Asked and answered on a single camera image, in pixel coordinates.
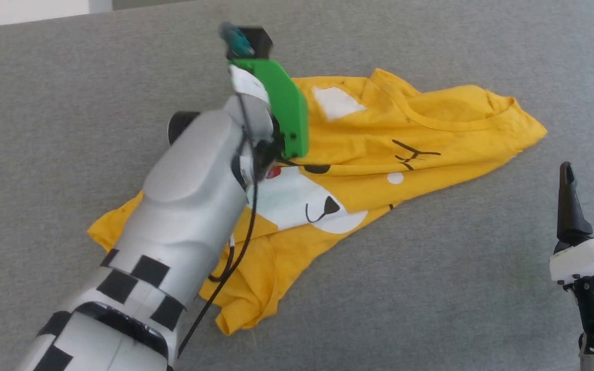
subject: cartoon nose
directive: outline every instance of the cartoon nose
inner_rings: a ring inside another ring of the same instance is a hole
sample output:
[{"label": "cartoon nose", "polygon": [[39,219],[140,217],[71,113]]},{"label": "cartoon nose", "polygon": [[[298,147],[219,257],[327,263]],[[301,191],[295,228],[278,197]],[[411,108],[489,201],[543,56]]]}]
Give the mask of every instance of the cartoon nose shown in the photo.
[{"label": "cartoon nose", "polygon": [[325,200],[325,209],[324,209],[325,215],[336,213],[339,210],[340,210],[339,204],[337,204],[336,201],[331,196],[327,196],[327,199]]}]

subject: gray fabric surface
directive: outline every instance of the gray fabric surface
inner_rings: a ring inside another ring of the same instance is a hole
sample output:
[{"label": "gray fabric surface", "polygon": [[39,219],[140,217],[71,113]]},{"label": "gray fabric surface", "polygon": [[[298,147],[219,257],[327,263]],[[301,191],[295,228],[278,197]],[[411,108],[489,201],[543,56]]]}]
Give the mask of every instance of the gray fabric surface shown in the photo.
[{"label": "gray fabric surface", "polygon": [[223,20],[264,25],[294,76],[481,85],[550,134],[341,242],[253,331],[213,310],[178,369],[576,368],[547,259],[563,160],[594,222],[594,2],[211,0],[0,27],[0,369],[104,256],[85,231],[139,190],[172,113],[224,102]]}]

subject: yellow t-shirt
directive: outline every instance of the yellow t-shirt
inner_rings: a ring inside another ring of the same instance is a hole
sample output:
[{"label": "yellow t-shirt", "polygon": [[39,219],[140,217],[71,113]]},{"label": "yellow t-shirt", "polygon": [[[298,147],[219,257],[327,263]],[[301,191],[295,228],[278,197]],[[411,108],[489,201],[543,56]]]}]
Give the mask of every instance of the yellow t-shirt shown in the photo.
[{"label": "yellow t-shirt", "polygon": [[[502,166],[547,134],[514,98],[476,86],[420,93],[382,70],[294,81],[308,102],[310,150],[259,185],[252,241],[214,301],[227,335],[276,314],[299,274],[342,238],[404,200]],[[102,216],[89,235],[111,249],[141,197]],[[238,246],[249,219],[245,209]],[[225,249],[214,274],[227,257]],[[200,295],[216,286],[206,281]]]}]

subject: black eyelash print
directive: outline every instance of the black eyelash print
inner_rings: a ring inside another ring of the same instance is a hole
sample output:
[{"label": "black eyelash print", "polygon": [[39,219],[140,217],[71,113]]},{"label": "black eyelash print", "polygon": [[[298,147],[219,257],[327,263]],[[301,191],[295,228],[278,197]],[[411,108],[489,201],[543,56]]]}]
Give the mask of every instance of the black eyelash print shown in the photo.
[{"label": "black eyelash print", "polygon": [[410,171],[413,171],[414,167],[412,167],[410,164],[408,164],[408,162],[410,162],[411,160],[425,160],[424,158],[417,158],[419,155],[441,156],[441,153],[439,153],[439,152],[422,152],[422,151],[417,150],[411,146],[406,145],[405,143],[402,143],[401,141],[396,141],[395,139],[391,139],[391,141],[393,141],[398,146],[401,146],[405,150],[408,150],[412,153],[412,157],[410,157],[410,158],[403,158],[403,157],[399,157],[398,155],[395,156],[398,160],[400,160],[400,163],[405,165],[405,167],[407,167],[407,169]]}]

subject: black cable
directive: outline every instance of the black cable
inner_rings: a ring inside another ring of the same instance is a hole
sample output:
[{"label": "black cable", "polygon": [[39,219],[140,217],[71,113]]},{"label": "black cable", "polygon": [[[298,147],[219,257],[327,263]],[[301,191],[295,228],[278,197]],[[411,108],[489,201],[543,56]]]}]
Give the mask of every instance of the black cable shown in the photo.
[{"label": "black cable", "polygon": [[242,245],[242,249],[240,251],[240,256],[238,256],[235,263],[233,263],[233,265],[231,266],[231,268],[229,270],[224,271],[224,273],[222,273],[221,282],[219,282],[219,284],[217,285],[217,288],[214,290],[212,295],[210,295],[210,298],[208,299],[208,301],[206,301],[205,305],[203,306],[203,309],[201,309],[201,312],[198,314],[198,316],[194,320],[194,323],[191,325],[191,328],[189,329],[189,332],[187,333],[187,336],[185,336],[182,343],[180,343],[180,348],[178,348],[178,351],[177,351],[177,356],[179,356],[179,357],[182,354],[182,351],[187,346],[187,343],[191,339],[192,335],[194,335],[194,331],[196,331],[196,328],[199,326],[200,322],[203,320],[205,313],[208,311],[210,306],[212,306],[212,303],[215,300],[215,298],[217,297],[217,294],[219,294],[219,292],[224,287],[224,285],[226,284],[228,279],[231,277],[233,272],[235,272],[235,269],[238,267],[238,265],[240,265],[242,258],[244,258],[244,254],[247,252],[247,247],[249,247],[249,243],[252,240],[252,233],[254,232],[254,223],[255,223],[255,217],[256,217],[256,205],[258,204],[258,181],[257,181],[256,173],[255,173],[256,172],[256,164],[255,164],[255,157],[253,155],[253,153],[254,153],[253,143],[251,141],[253,136],[251,133],[251,128],[249,126],[249,117],[247,116],[247,110],[244,105],[244,102],[242,101],[242,96],[240,93],[237,93],[237,96],[238,96],[238,101],[240,101],[240,108],[242,110],[242,117],[244,119],[243,130],[248,133],[247,138],[249,140],[249,145],[252,148],[252,150],[251,150],[252,168],[253,168],[252,169],[252,179],[253,179],[253,185],[254,185],[254,195],[252,197],[252,214],[251,214],[251,218],[249,220],[249,230],[247,231],[247,237],[245,238],[244,244]]},{"label": "black cable", "polygon": [[209,275],[208,280],[210,280],[212,282],[221,282],[222,277],[224,277],[226,272],[228,272],[230,270],[230,265],[233,263],[234,255],[235,255],[235,245],[231,245],[228,247],[228,259],[226,259],[226,267],[224,267],[224,270],[221,272],[221,275],[219,275],[219,277]]}]

